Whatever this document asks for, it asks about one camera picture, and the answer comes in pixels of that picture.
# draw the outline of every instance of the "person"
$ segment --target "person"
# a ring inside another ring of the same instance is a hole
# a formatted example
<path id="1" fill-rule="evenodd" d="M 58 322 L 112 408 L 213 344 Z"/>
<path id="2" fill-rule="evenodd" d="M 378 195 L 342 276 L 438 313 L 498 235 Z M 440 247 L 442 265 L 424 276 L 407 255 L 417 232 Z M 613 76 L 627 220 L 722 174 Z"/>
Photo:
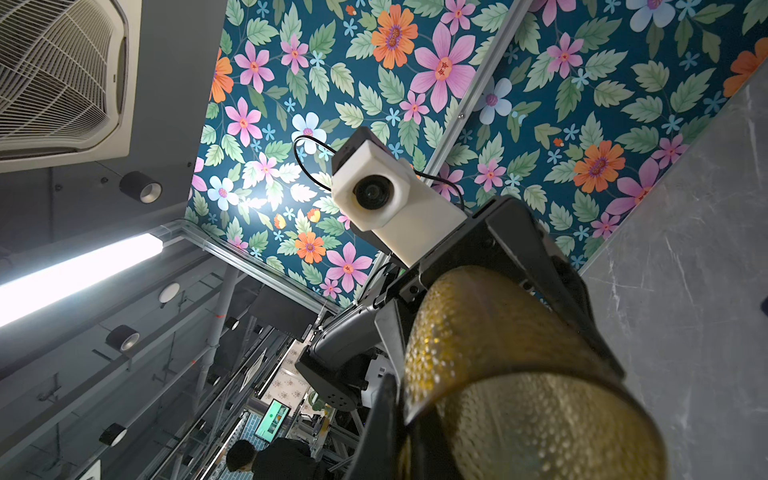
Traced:
<path id="1" fill-rule="evenodd" d="M 327 480 L 333 475 L 310 456 L 310 446 L 299 440 L 275 439 L 258 452 L 251 442 L 238 440 L 227 452 L 230 472 L 252 472 L 253 480 Z"/>

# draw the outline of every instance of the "white camera housing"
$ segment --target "white camera housing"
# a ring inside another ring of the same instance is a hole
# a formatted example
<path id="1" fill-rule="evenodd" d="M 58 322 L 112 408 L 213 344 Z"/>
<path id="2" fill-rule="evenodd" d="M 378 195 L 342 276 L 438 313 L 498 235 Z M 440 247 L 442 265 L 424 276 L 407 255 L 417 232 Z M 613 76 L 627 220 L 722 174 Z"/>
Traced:
<path id="1" fill-rule="evenodd" d="M 360 206 L 355 186 L 380 175 L 392 183 L 389 202 L 378 210 Z M 365 140 L 333 175 L 333 201 L 362 231 L 376 236 L 411 266 L 466 220 L 466 215 L 421 182 L 411 165 Z"/>

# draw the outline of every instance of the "black shirt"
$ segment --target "black shirt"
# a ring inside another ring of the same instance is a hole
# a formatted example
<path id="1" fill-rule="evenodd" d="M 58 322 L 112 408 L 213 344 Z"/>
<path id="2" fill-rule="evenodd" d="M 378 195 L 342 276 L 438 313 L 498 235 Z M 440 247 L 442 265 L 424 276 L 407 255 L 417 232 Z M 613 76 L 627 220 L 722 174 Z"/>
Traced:
<path id="1" fill-rule="evenodd" d="M 256 454 L 253 480 L 321 480 L 325 468 L 310 457 L 310 446 L 299 440 L 275 439 Z"/>

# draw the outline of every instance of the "camera lens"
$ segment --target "camera lens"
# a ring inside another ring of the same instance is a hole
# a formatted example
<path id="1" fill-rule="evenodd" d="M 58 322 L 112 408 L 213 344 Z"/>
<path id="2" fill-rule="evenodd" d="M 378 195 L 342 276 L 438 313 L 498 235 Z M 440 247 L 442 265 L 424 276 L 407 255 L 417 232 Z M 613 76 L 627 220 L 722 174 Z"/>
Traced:
<path id="1" fill-rule="evenodd" d="M 378 210 L 389 202 L 392 182 L 381 175 L 363 178 L 355 186 L 357 203 L 366 210 Z"/>

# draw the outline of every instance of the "black hair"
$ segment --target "black hair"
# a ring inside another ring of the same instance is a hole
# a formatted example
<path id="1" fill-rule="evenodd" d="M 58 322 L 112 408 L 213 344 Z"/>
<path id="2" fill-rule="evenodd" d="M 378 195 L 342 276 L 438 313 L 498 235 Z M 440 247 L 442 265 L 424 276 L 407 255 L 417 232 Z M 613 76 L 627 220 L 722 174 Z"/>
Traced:
<path id="1" fill-rule="evenodd" d="M 227 470 L 235 472 L 248 465 L 253 460 L 255 454 L 256 449 L 251 442 L 238 440 L 232 445 L 230 451 L 227 452 Z"/>

